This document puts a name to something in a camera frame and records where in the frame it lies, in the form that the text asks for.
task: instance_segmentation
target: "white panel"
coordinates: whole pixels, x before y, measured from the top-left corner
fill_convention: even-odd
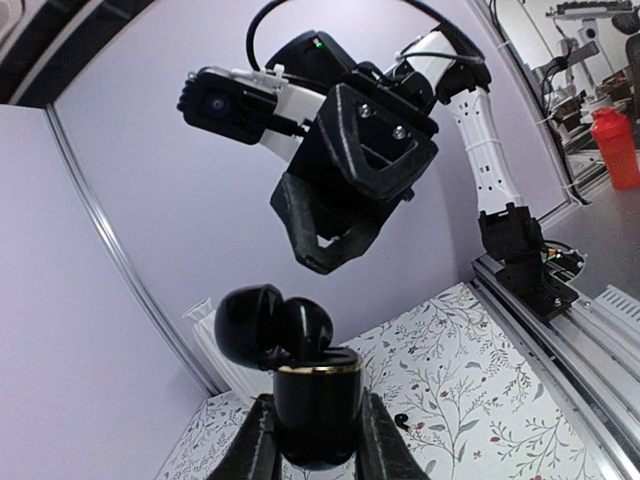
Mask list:
[[[40,110],[0,106],[0,478],[152,478],[204,399],[128,291]]]
[[[564,197],[552,160],[482,25],[465,2],[430,3],[487,52],[497,128],[517,187],[535,214],[555,208]],[[371,250],[329,277],[299,266],[269,206],[286,165],[264,148],[187,126],[175,109],[189,71],[246,68],[245,28],[263,4],[156,2],[72,84],[58,109],[125,247],[186,339],[191,325],[181,316],[189,306],[271,282],[322,303],[345,340],[470,275],[470,260],[482,252],[473,176],[454,121],[437,107],[440,155]],[[266,62],[315,28],[356,60],[385,68],[433,26],[392,0],[297,0],[260,27],[257,56]]]

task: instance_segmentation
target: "black camera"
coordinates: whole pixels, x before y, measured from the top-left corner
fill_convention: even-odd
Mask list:
[[[193,127],[255,145],[267,129],[277,103],[272,91],[210,67],[187,80],[178,110]]]

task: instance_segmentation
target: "red shaker bottle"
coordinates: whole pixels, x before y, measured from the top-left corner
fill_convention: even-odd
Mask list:
[[[613,188],[627,190],[640,185],[640,170],[629,119],[613,108],[593,114],[591,134],[611,175]]]

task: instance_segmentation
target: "floral pattern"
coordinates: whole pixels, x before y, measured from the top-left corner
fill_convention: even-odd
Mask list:
[[[368,386],[392,416],[408,415],[405,442],[434,480],[602,480],[587,449],[524,358],[465,285],[457,285],[349,342]],[[247,409],[233,393],[205,402],[160,480],[204,480]],[[353,464],[284,480],[353,478]]]

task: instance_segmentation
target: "black cable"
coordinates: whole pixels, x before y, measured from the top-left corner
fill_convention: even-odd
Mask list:
[[[247,29],[245,47],[247,51],[247,59],[249,60],[249,65],[251,65],[251,68],[253,68],[255,71],[260,71],[260,64],[258,63],[258,60],[256,58],[256,52],[255,52],[255,39],[256,39],[256,32],[258,30],[258,26],[260,25],[260,23],[262,23],[262,20],[264,20],[267,15],[269,15],[273,10],[278,8],[283,3],[286,3],[287,1],[289,0],[271,0],[269,3],[267,3],[264,7],[262,7],[258,11],[256,16],[253,17],[253,20],[251,20],[251,23],[249,24],[249,28]],[[445,25],[449,29],[453,30],[458,37],[460,37],[463,41],[465,41],[465,43],[469,45],[473,45],[475,47],[475,52],[474,52],[475,56],[479,57],[482,60],[485,60],[484,53],[482,53],[482,51],[475,46],[475,44],[469,39],[469,37],[467,37],[467,35],[465,35],[462,32],[462,30],[460,30],[453,22],[451,22],[448,18],[446,18],[440,12],[422,3],[420,0],[402,0],[402,1],[420,10],[421,12],[428,15],[436,22],[442,25]]]
[[[480,57],[471,57],[469,55],[451,55],[448,53],[441,52],[414,52],[407,53],[405,55],[400,55],[400,58],[409,58],[409,57],[435,57],[435,58],[447,58],[449,60],[456,60],[460,63],[464,63],[467,65],[482,65],[484,64],[484,60]]]
[[[249,65],[251,65],[251,68],[253,68],[256,72],[260,71],[260,65],[258,64],[258,60],[256,59],[256,52],[254,48],[258,26],[267,15],[269,15],[273,10],[278,8],[283,3],[286,3],[287,1],[288,0],[271,0],[264,7],[262,7],[258,11],[258,13],[256,13],[256,16],[253,17],[253,20],[251,20],[251,23],[249,24],[245,46],[247,50],[247,59],[249,60]]]

